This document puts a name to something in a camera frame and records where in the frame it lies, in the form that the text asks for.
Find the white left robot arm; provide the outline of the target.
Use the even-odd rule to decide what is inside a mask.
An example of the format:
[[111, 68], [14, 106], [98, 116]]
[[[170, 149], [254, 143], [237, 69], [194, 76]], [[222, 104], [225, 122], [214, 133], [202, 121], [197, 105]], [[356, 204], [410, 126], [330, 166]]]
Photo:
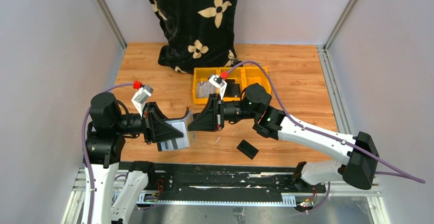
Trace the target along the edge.
[[111, 92], [94, 96], [84, 123], [86, 133], [84, 161], [86, 195], [83, 223], [128, 223], [143, 190], [164, 189], [153, 162], [134, 161], [128, 168], [124, 186], [114, 197], [114, 183], [126, 139], [143, 135], [146, 143], [155, 143], [159, 151], [185, 149], [192, 143], [187, 126], [192, 113], [170, 119], [157, 104], [148, 102], [150, 93], [137, 91], [132, 99], [137, 112], [130, 113]]

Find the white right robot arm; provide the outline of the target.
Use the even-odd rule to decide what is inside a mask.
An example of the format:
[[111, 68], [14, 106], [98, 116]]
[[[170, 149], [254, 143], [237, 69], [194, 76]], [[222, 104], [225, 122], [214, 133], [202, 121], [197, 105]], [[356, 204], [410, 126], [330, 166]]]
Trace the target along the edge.
[[295, 190], [305, 192], [313, 185], [335, 181], [361, 190], [371, 189], [378, 165], [375, 157], [379, 155], [371, 135], [346, 135], [286, 116], [270, 105], [271, 99], [258, 83], [245, 88], [240, 101], [225, 102], [219, 94], [210, 94], [205, 108], [193, 115], [188, 130], [219, 131], [225, 122], [252, 119], [253, 130], [264, 138], [295, 142], [331, 157], [320, 163], [300, 162], [292, 176]]

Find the black credit card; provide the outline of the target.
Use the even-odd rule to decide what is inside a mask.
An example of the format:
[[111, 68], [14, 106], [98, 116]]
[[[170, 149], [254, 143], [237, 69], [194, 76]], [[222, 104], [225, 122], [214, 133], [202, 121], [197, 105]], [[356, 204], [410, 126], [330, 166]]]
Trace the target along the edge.
[[241, 140], [237, 145], [237, 150], [243, 153], [246, 157], [253, 160], [258, 154], [259, 150], [246, 140]]

